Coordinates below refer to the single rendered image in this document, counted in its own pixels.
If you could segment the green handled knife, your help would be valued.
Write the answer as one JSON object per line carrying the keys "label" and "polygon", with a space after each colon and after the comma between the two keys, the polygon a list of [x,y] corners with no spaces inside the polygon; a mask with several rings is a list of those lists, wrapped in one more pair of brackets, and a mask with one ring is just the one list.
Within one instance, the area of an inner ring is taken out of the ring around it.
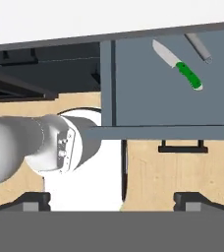
{"label": "green handled knife", "polygon": [[168,47],[154,39],[152,48],[171,68],[177,68],[195,91],[201,91],[203,84],[200,78],[191,70],[191,68],[181,59],[179,59]]}

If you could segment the white rounded cylinder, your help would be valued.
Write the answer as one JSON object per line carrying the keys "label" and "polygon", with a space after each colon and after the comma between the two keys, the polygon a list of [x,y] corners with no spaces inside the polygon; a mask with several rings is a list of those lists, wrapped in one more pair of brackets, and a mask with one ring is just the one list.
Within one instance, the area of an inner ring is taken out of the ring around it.
{"label": "white rounded cylinder", "polygon": [[0,183],[26,163],[33,171],[68,172],[77,169],[100,149],[99,140],[84,131],[94,121],[75,116],[0,117]]}

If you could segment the grey peeler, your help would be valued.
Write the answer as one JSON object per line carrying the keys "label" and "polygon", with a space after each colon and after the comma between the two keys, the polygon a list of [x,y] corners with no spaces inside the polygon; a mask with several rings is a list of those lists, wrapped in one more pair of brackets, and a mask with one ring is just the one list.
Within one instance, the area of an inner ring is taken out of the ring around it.
{"label": "grey peeler", "polygon": [[212,62],[212,56],[208,49],[205,47],[201,39],[197,36],[196,33],[186,33],[185,38],[196,51],[200,59],[206,63],[210,64]]}

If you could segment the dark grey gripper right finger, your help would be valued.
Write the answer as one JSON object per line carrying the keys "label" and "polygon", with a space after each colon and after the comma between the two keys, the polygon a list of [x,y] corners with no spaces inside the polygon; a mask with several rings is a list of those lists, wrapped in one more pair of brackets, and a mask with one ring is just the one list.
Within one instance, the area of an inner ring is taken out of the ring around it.
{"label": "dark grey gripper right finger", "polygon": [[224,211],[224,205],[212,202],[198,192],[175,192],[175,212]]}

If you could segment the light wood drawer front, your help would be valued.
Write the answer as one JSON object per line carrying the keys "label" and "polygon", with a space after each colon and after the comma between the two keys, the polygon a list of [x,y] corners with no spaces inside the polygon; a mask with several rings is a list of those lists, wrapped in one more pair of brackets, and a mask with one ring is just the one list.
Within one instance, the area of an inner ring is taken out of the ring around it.
{"label": "light wood drawer front", "polygon": [[224,141],[206,141],[206,154],[163,154],[158,141],[128,143],[125,211],[171,211],[177,191],[199,192],[224,205]]}

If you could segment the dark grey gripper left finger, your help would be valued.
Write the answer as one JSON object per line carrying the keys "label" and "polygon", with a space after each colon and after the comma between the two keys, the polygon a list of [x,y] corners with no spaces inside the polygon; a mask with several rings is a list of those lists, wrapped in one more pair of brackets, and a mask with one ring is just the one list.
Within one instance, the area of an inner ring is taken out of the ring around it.
{"label": "dark grey gripper left finger", "polygon": [[0,205],[0,211],[6,212],[50,212],[48,192],[26,192],[13,202]]}

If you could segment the grey open drawer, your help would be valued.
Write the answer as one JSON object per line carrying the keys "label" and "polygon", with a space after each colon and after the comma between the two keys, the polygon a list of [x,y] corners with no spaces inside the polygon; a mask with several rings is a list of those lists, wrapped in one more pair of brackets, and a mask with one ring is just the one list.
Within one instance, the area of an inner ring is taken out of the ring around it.
{"label": "grey open drawer", "polygon": [[[196,33],[204,63],[185,38]],[[152,48],[156,39],[200,78],[201,91]],[[102,122],[92,138],[224,140],[224,23],[113,34],[100,43]]]}

